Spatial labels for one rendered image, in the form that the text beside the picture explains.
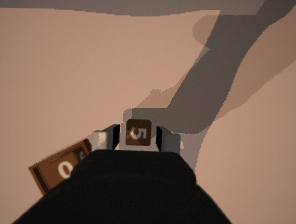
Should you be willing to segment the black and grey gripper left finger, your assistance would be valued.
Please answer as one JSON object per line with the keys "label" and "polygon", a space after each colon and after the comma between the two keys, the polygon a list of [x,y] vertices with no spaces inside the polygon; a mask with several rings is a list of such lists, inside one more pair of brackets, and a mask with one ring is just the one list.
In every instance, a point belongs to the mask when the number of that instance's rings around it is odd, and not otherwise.
{"label": "black and grey gripper left finger", "polygon": [[92,149],[114,150],[120,140],[120,125],[113,124],[103,130],[92,132]]}

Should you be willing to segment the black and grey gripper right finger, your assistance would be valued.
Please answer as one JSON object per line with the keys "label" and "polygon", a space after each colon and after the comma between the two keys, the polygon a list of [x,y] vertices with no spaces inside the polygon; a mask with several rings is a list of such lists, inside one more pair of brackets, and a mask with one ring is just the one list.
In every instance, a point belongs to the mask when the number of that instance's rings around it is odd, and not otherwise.
{"label": "black and grey gripper right finger", "polygon": [[163,126],[157,126],[156,145],[160,152],[174,152],[180,155],[181,135],[173,134]]}

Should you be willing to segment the brown number cube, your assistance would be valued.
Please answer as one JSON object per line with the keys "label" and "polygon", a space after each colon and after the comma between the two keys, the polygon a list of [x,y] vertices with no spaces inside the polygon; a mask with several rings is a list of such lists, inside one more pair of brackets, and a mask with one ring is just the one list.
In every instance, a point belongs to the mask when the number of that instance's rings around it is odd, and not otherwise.
{"label": "brown number cube", "polygon": [[129,119],[126,121],[126,145],[150,146],[151,143],[150,120]]}
{"label": "brown number cube", "polygon": [[71,170],[86,157],[83,147],[76,148],[49,163],[58,184],[69,177]]}

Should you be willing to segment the brown rectangular tray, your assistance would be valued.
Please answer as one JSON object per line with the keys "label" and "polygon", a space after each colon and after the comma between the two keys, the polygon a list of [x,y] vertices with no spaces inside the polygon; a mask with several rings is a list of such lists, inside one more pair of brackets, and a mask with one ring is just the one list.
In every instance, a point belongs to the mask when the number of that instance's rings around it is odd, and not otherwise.
{"label": "brown rectangular tray", "polygon": [[28,167],[43,196],[58,184],[48,165],[49,162],[81,146],[86,155],[91,153],[92,146],[89,140],[85,139]]}

